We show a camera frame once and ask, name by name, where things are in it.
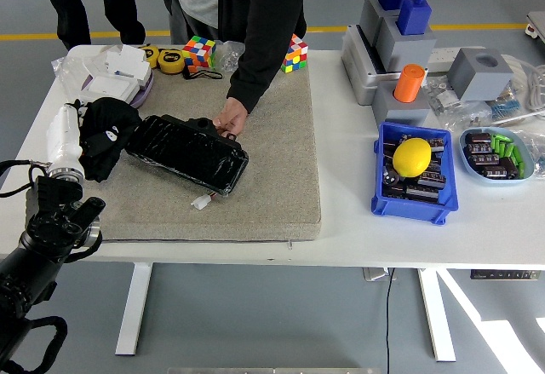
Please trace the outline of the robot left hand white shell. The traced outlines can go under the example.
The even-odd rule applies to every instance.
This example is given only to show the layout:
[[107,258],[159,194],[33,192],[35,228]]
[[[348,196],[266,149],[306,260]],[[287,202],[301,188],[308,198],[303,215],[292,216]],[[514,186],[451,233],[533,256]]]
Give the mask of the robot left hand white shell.
[[81,182],[84,168],[80,163],[83,149],[80,146],[78,109],[64,104],[54,116],[47,133],[46,174],[53,178]]

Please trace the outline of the person's hand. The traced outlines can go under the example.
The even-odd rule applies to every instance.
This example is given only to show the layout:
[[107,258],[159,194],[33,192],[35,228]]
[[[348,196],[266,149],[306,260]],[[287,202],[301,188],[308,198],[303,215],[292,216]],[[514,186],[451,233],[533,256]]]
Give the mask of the person's hand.
[[233,97],[227,97],[221,112],[212,120],[216,132],[227,137],[229,134],[238,136],[244,129],[248,112],[244,105]]

